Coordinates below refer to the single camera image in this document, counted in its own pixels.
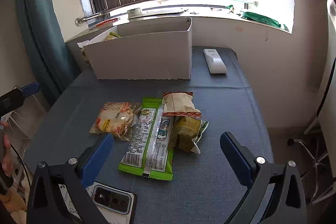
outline finger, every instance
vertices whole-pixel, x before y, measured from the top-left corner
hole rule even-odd
[[[6,148],[11,148],[11,142],[9,140],[9,137],[7,135],[3,136],[3,143]]]
[[[12,164],[12,156],[11,156],[11,147],[6,148],[6,155],[3,158],[2,169],[5,171],[7,176],[12,175],[13,164]]]
[[[2,124],[4,127],[9,127],[8,122],[0,122],[0,124]]]

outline snack bag with red edge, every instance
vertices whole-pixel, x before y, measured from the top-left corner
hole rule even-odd
[[[132,128],[137,123],[141,103],[108,102],[106,103],[90,129],[90,133],[109,132],[124,141],[131,141]]]

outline box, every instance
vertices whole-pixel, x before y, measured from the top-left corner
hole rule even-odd
[[[82,42],[97,79],[190,79],[192,19],[168,17],[114,26]],[[102,41],[110,32],[121,38]]]

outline silver bolt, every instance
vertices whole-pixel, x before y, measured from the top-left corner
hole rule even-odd
[[[258,157],[257,162],[260,163],[260,164],[264,164],[266,162],[266,160],[263,157]]]
[[[69,160],[68,160],[68,163],[69,164],[75,164],[77,162],[77,159],[76,158],[70,158]]]
[[[43,168],[45,167],[45,162],[44,161],[41,161],[38,165],[37,165],[38,168]]]
[[[295,163],[294,161],[290,160],[290,161],[288,162],[288,165],[291,166],[291,167],[295,167],[295,166],[296,166],[296,163]]]

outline gray tablecloth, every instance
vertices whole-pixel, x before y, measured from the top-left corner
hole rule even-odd
[[[163,92],[193,91],[193,102],[210,122],[200,140],[200,155],[175,149],[172,181],[140,177],[117,170],[128,143],[115,139],[114,149],[97,181],[133,192],[138,202],[134,223],[224,223],[246,188],[241,186],[219,146],[219,137],[231,131],[255,156],[273,161],[272,149],[252,89],[236,54],[217,48],[227,75],[211,75],[204,47],[193,47],[191,80],[97,80],[84,71],[53,105],[34,135],[25,162],[34,171],[40,161],[62,164],[78,157],[97,139],[89,130],[100,108],[109,101],[141,101]],[[257,222],[270,195],[268,189]]]

